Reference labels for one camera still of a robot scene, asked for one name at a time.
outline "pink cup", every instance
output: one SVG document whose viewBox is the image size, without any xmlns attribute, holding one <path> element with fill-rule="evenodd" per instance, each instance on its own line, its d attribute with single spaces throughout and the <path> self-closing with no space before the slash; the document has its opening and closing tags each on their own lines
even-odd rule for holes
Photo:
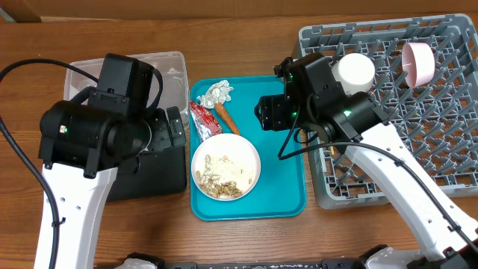
<svg viewBox="0 0 478 269">
<path fill-rule="evenodd" d="M 432 48 L 426 43 L 406 43 L 402 49 L 402 68 L 409 73 L 405 82 L 410 88 L 431 81 L 435 74 Z"/>
</svg>

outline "white cup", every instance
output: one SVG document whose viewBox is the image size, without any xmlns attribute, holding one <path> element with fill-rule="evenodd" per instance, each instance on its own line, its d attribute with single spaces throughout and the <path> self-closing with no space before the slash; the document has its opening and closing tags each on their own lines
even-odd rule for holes
<svg viewBox="0 0 478 269">
<path fill-rule="evenodd" d="M 402 69 L 409 74 L 405 82 L 415 88 L 432 80 L 435 74 L 433 51 L 426 43 L 406 43 L 402 49 Z"/>
<path fill-rule="evenodd" d="M 332 74 L 336 81 L 342 83 L 345 94 L 353 95 L 359 91 L 369 91 L 375 76 L 375 66 L 367 56 L 351 53 L 332 67 Z"/>
</svg>

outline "white plate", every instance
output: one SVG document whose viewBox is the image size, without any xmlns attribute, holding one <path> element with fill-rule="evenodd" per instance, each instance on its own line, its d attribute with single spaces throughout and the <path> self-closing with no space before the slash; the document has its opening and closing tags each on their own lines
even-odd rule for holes
<svg viewBox="0 0 478 269">
<path fill-rule="evenodd" d="M 206 194 L 200 187 L 196 178 L 196 171 L 201 173 L 204 170 L 205 156 L 213 157 L 228 156 L 234 163 L 240 163 L 243 166 L 254 167 L 255 175 L 252 183 L 247 190 L 243 192 L 243 196 L 238 198 L 214 198 Z M 261 159 L 255 147 L 244 137 L 236 134 L 217 134 L 206 141 L 202 142 L 194 153 L 191 161 L 191 175 L 194 183 L 201 192 L 207 197 L 218 201 L 232 201 L 245 197 L 255 186 L 261 174 Z"/>
</svg>

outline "green light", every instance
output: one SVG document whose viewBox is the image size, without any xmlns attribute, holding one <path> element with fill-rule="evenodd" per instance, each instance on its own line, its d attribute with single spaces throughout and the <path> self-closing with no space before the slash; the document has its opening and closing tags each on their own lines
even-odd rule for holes
<svg viewBox="0 0 478 269">
<path fill-rule="evenodd" d="M 344 113 L 345 117 L 348 117 L 348 116 L 351 115 L 352 111 L 344 111 L 343 113 Z"/>
</svg>

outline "carrot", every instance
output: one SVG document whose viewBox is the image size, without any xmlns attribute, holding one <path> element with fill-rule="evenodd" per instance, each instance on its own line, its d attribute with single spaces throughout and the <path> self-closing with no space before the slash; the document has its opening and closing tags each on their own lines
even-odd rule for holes
<svg viewBox="0 0 478 269">
<path fill-rule="evenodd" d="M 235 135 L 240 135 L 238 127 L 236 126 L 236 124 L 232 120 L 232 118 L 229 115 L 229 113 L 227 112 L 226 108 L 224 108 L 224 105 L 221 104 L 220 102 L 218 102 L 216 105 L 214 105 L 214 108 L 216 109 L 216 112 L 219 115 L 219 117 L 221 117 L 221 119 L 224 120 L 224 123 L 226 123 L 226 125 L 231 129 L 231 131 Z"/>
</svg>

